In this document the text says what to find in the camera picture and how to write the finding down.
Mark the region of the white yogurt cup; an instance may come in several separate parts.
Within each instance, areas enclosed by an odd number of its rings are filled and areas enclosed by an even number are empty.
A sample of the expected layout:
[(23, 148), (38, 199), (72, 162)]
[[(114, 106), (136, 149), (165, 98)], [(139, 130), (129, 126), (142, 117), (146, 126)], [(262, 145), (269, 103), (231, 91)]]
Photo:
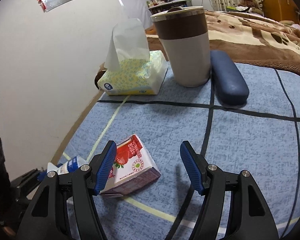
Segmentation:
[(66, 161), (60, 167), (53, 165), (53, 163), (47, 164), (47, 173), (56, 172), (58, 175), (67, 174), (76, 171), (82, 165), (87, 164), (87, 161), (80, 156), (75, 156), (72, 159)]

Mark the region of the strawberry milk carton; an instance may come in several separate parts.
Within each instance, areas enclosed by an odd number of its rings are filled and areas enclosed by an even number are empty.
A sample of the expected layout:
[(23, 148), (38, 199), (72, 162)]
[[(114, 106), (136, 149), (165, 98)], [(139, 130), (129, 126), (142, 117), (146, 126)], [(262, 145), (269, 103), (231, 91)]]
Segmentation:
[(117, 154), (105, 188), (107, 197), (122, 197), (160, 178), (161, 173), (149, 151), (133, 134), (117, 145)]

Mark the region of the navy glasses case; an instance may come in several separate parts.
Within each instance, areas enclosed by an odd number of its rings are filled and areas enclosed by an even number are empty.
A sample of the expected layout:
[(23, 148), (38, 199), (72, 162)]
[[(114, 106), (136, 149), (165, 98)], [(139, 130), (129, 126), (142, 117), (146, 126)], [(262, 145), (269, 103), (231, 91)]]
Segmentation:
[(222, 50), (211, 50), (210, 59), (219, 101), (228, 106), (245, 105), (249, 88), (230, 56)]

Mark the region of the yellow tissue pack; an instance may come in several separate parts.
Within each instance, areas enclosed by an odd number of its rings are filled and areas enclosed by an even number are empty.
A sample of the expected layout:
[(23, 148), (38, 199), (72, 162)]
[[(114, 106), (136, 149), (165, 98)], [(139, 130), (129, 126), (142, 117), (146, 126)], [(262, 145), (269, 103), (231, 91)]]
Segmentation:
[(163, 52), (150, 51), (141, 21), (132, 18), (113, 28), (96, 87), (108, 95), (156, 95), (167, 69)]

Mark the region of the red hanging ornament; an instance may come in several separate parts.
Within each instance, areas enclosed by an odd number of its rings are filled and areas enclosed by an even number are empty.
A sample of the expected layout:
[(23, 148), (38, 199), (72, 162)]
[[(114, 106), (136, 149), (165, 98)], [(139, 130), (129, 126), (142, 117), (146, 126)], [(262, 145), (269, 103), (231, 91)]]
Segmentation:
[(43, 0), (37, 0), (37, 1), (38, 1), (38, 4), (40, 5), (40, 7), (42, 8), (43, 12), (45, 12), (46, 11), (46, 6), (45, 6)]

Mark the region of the brown paw print blanket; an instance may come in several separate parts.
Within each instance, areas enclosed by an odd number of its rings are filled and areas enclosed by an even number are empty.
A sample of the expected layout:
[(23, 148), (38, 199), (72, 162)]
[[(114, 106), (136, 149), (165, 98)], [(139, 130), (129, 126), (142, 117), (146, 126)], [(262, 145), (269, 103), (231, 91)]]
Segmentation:
[[(234, 62), (300, 75), (300, 30), (255, 15), (205, 11), (210, 50), (226, 52)], [(168, 59), (154, 24), (145, 30), (150, 50)]]

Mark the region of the beige brown travel mug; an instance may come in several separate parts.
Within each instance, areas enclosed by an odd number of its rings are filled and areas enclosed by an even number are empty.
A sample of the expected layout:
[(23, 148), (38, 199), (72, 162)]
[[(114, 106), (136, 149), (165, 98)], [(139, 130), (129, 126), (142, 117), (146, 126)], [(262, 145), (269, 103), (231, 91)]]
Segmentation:
[(175, 7), (154, 14), (151, 19), (177, 83), (184, 87), (205, 84), (211, 61), (204, 8)]

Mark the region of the cluttered desk shelf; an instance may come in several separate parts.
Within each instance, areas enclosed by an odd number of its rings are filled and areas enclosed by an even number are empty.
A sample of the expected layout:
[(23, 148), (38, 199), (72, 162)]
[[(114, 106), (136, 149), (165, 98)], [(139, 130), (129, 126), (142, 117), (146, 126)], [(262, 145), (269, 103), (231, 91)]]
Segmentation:
[(168, 11), (172, 8), (175, 7), (191, 7), (192, 6), (192, 0), (173, 0), (170, 2), (163, 2), (160, 1), (156, 5), (153, 5), (151, 3), (148, 3), (149, 7), (148, 10), (152, 15), (163, 12), (163, 11)]

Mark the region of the orange wooden wardrobe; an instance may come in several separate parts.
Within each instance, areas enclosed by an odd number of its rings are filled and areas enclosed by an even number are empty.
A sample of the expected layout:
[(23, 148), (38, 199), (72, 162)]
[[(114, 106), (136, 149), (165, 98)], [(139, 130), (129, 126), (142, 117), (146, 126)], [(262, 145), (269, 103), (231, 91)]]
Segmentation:
[(300, 9), (293, 0), (264, 0), (263, 12), (277, 22), (291, 20), (300, 23)]

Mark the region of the teddy bear with santa hat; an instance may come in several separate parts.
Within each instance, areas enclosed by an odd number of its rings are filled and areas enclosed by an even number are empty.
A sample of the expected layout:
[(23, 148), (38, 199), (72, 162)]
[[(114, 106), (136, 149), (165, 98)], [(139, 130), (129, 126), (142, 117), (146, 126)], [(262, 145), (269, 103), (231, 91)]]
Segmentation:
[(263, 16), (263, 11), (257, 0), (239, 0), (238, 8), (242, 12), (252, 12)]

